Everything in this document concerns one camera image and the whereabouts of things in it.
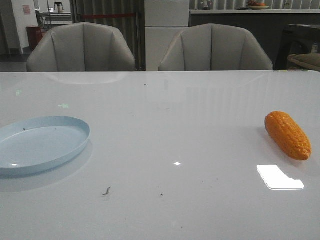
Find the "white table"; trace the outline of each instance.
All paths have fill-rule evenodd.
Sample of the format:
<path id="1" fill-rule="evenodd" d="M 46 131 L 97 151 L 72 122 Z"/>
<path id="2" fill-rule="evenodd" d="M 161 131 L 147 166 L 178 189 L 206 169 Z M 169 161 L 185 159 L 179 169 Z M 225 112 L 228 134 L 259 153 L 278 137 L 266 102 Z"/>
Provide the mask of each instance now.
<path id="1" fill-rule="evenodd" d="M 0 73 L 0 127 L 71 116 L 91 128 L 67 164 L 0 177 L 0 238 L 318 240 L 319 90 L 312 71 Z M 304 129 L 309 160 L 270 139 L 271 111 Z M 269 189 L 260 165 L 304 187 Z"/>

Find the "corn cob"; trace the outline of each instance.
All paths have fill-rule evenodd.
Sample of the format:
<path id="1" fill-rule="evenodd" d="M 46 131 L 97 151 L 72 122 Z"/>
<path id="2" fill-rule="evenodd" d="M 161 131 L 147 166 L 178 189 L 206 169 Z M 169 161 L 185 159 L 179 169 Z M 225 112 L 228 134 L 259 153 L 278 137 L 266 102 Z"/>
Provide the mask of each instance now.
<path id="1" fill-rule="evenodd" d="M 290 158 L 307 160 L 310 157 L 310 140 L 289 114 L 273 111 L 265 117 L 264 123 L 270 137 Z"/>

